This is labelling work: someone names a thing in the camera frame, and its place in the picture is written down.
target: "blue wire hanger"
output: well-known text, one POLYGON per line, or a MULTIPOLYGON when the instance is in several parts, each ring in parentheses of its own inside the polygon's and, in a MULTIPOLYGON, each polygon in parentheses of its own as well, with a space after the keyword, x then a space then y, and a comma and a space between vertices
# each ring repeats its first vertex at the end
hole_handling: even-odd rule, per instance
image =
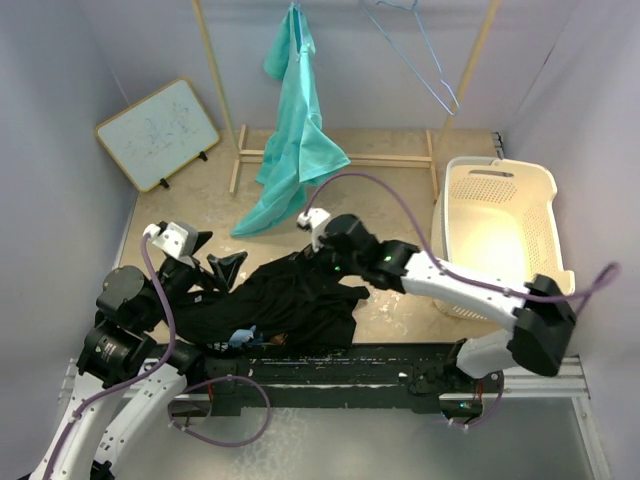
POLYGON ((440 103, 440 105, 442 105, 442 107, 447 111, 447 113, 451 116, 455 116, 458 113, 458 110, 460 109, 460 104, 458 103, 458 99, 456 98, 455 93, 453 93, 453 89, 451 88, 451 86, 445 81, 444 79, 444 73, 442 72, 442 67, 440 66, 440 62, 438 61, 438 57, 436 56, 436 52, 433 49, 433 47, 431 46, 431 41, 429 40, 429 36, 427 35, 427 30, 424 28, 424 25, 422 24, 422 20, 420 20, 420 15, 418 14, 418 0, 413 0, 413 5, 411 5, 410 7, 405 7, 403 5, 397 5, 395 3, 392 2, 387 2, 385 0, 378 0, 376 2, 376 5, 379 4, 383 4, 383 5, 387 5, 389 7, 393 7, 393 8, 399 8, 401 10, 406 10, 408 12, 413 12, 413 14, 416 17, 416 20, 418 22, 418 26, 420 27, 420 32, 422 32, 422 36, 424 38, 424 41, 427 43, 427 47, 429 47, 429 51, 431 52, 431 57, 433 57, 433 61, 436 64, 436 67, 438 67, 438 72, 440 74, 440 83, 442 85, 444 85, 444 87, 449 91, 449 95, 451 95, 451 99, 453 100, 453 102, 456 105, 455 108, 455 112, 452 112, 451 109, 447 106, 447 104, 442 100, 442 98, 440 98, 440 96, 435 92, 435 90, 431 87, 431 85, 429 85, 429 82, 427 82, 422 75, 420 75, 420 73, 418 72, 418 70, 416 70, 416 68, 413 66, 413 63, 411 63, 411 61, 406 57, 406 55, 402 52, 402 50, 400 50, 400 47, 398 47, 396 45, 396 43, 393 41, 393 39, 389 36, 389 34, 384 30, 384 28, 382 28, 382 26, 378 23, 378 21, 375 19, 375 17, 373 16, 373 14, 369 11, 369 9, 367 8, 367 6, 364 3, 364 0, 360 0, 360 5, 362 6, 362 8, 364 9, 364 11, 367 13, 367 15, 369 15, 369 18, 371 19, 371 21, 373 22, 373 24, 378 27, 378 30, 380 30, 380 33, 382 33, 382 35, 384 35, 384 38, 387 39, 387 41, 391 44, 391 46, 393 47, 393 49, 398 52, 398 55, 400 55, 400 57, 402 57, 402 59, 404 60, 404 62, 409 66, 409 68, 413 71, 413 73, 415 74, 416 77, 418 77, 418 79, 422 82, 422 84, 427 87, 427 90, 429 90, 429 92, 431 92, 431 95, 433 95, 433 97, 438 101, 438 103, 440 103))

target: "wooden rack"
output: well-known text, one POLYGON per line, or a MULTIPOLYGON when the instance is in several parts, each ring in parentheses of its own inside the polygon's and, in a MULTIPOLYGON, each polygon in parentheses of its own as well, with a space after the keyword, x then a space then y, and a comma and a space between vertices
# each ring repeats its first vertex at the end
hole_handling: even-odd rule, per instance
MULTIPOLYGON (((204 49, 207 54, 209 69, 211 70, 211 76, 213 77, 213 81, 216 85, 218 99, 220 101, 220 107, 222 108, 222 113, 224 116, 225 126, 232 138, 232 144, 233 144, 232 148, 235 154, 235 160, 233 164, 233 173, 231 174, 231 183, 229 185, 229 192, 231 194, 235 194, 241 165, 243 163, 262 163, 262 156, 264 155, 264 150, 251 150, 251 149, 244 148, 245 140, 247 136, 246 125, 242 125, 242 128, 240 130, 240 137, 236 138, 236 132, 233 127, 233 122, 231 121, 231 115, 229 113, 227 99, 224 94, 224 87, 222 85, 222 80, 220 79, 218 65, 213 52, 211 36, 209 35, 209 27, 207 25, 205 17, 202 14, 202 7, 200 6, 200 0, 192 0, 192 1, 193 1, 193 10, 196 15, 198 26, 200 28, 200 34, 202 35, 202 43, 204 45, 204 49)), ((467 93, 467 88, 469 86, 469 82, 471 81, 473 71, 475 70, 476 64, 478 63, 478 58, 480 57, 480 53, 484 48, 484 44, 489 35, 491 25, 493 24, 493 21, 496 17, 496 14, 498 13, 498 9, 500 8, 501 3, 502 3, 502 0, 491 0, 491 2, 489 3, 484 20, 482 22, 482 25, 480 26, 480 30, 478 31, 478 35, 476 36, 476 39, 473 43, 473 47, 471 48, 471 52, 469 54, 467 64, 465 66, 464 72, 460 79, 460 84, 458 85, 458 88, 456 90, 456 97, 458 98, 459 103, 462 103, 462 100, 465 94, 467 93)), ((450 106, 450 110, 452 112, 457 111, 457 106, 455 102, 452 102, 452 105, 450 106)), ((436 175, 436 159, 438 159, 442 154, 442 147, 445 144, 446 137, 451 130, 452 124, 453 124, 453 116, 447 115, 447 119, 442 127, 442 130, 440 131, 440 136, 439 136, 438 144, 436 145, 435 151, 433 149, 433 139, 432 139, 431 131, 430 130, 425 131, 426 145, 427 145, 427 152, 426 152, 427 155, 425 156, 373 155, 373 154, 365 154, 365 153, 347 153, 347 157, 349 157, 349 159, 351 160, 351 165, 356 165, 356 166, 427 168, 431 173, 431 184, 433 186, 434 200, 437 200, 439 195, 439 186, 438 186, 438 177, 436 175)))

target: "teal shirt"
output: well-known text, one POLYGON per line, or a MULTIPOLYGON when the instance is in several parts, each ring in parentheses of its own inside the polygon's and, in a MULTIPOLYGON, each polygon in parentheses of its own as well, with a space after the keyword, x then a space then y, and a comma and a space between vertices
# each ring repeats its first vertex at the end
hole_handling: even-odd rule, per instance
POLYGON ((260 233, 293 215, 307 201, 306 185, 320 185, 350 163, 322 133, 312 67, 315 51, 307 20, 292 4, 264 62, 265 72, 282 81, 276 131, 256 178, 264 189, 256 206, 234 227, 234 237, 260 233))

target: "white wall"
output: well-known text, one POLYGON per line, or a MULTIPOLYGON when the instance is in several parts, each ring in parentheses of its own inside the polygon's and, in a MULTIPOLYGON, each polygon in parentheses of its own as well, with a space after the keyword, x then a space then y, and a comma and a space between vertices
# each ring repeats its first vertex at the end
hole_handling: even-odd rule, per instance
POLYGON ((53 435, 135 191, 93 136, 126 107, 77 0, 0 2, 0 478, 53 435))
MULTIPOLYGON (((578 0, 504 2, 456 126, 502 129, 520 106, 578 0)), ((129 101, 189 77, 222 127, 215 88, 189 1, 82 0, 129 101)), ((410 0, 398 0, 410 5, 410 0)), ((280 84, 262 70, 288 0, 202 0, 237 125, 274 127, 280 84)), ((453 86, 464 69, 488 0, 423 0, 453 86)), ((445 113, 377 31, 357 0, 303 0, 316 47, 325 126, 437 128, 445 113)), ((427 78, 437 81, 411 13, 374 11, 427 78)))
POLYGON ((575 338, 618 480, 640 472, 639 78, 640 2, 583 0, 505 136, 509 157, 556 177, 563 255, 579 286, 609 260, 624 268, 575 338))

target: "black bar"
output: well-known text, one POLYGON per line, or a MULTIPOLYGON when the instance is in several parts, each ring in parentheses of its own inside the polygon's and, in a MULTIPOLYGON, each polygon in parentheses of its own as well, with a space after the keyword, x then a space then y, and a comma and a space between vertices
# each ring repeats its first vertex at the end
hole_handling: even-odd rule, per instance
MULTIPOLYGON (((236 358, 208 358, 207 375, 248 376, 258 382, 275 408, 402 408, 440 413, 443 393, 472 394, 477 380, 452 364, 457 344, 359 344, 349 349, 252 347, 236 358)), ((484 392, 498 391, 483 379, 484 392)), ((240 415, 243 407, 262 407, 252 386, 223 382, 214 386, 214 415, 240 415)))

